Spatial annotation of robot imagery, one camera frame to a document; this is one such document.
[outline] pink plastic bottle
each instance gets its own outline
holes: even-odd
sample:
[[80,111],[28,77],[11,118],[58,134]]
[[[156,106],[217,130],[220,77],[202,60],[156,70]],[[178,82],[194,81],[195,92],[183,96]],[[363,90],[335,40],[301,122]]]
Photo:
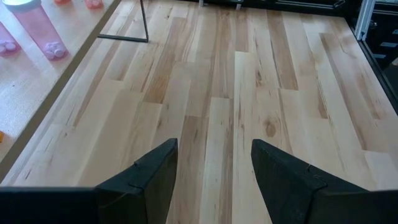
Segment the pink plastic bottle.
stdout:
[[102,0],[85,0],[85,3],[89,9],[99,9],[104,7]]
[[0,56],[7,57],[17,53],[21,47],[8,32],[6,27],[0,22]]
[[2,1],[49,60],[60,60],[68,55],[67,48],[41,5],[41,0]]

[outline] black machine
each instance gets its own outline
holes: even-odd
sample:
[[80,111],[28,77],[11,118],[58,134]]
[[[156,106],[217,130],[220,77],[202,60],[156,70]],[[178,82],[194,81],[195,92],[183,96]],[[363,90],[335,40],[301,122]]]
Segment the black machine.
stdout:
[[[0,223],[164,224],[177,154],[169,139],[93,188],[0,188]],[[396,190],[369,192],[257,139],[251,155],[273,224],[398,223]]]

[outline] light wood surface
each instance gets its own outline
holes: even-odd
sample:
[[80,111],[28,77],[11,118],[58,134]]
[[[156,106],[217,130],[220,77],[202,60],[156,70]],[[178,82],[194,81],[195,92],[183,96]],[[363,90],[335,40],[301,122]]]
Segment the light wood surface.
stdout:
[[[96,40],[3,185],[96,185],[178,138],[168,223],[271,223],[251,164],[260,138],[398,188],[398,118],[343,18],[145,4],[150,43]],[[103,32],[140,36],[141,23],[123,1]]]
[[42,6],[60,34],[69,55],[50,62],[0,2],[0,21],[21,45],[12,57],[0,58],[0,178],[11,168],[57,96],[73,75],[120,0],[104,0],[104,8],[89,10],[84,1]]

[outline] orange object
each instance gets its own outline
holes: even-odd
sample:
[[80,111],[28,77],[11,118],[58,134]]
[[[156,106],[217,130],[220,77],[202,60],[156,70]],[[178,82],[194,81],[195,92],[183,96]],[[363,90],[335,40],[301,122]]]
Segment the orange object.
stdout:
[[89,9],[99,9],[104,7],[102,0],[85,0],[85,3]]
[[69,3],[71,0],[54,0],[55,3],[57,4],[66,4]]

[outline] wooden floor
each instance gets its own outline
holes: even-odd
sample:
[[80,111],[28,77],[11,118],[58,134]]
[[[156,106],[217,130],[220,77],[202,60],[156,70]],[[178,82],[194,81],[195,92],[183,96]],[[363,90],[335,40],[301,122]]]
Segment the wooden floor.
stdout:
[[[168,223],[270,223],[263,139],[369,190],[398,188],[398,119],[342,18],[146,1],[149,44],[98,39],[3,185],[96,185],[168,138]],[[144,34],[123,1],[104,33]]]

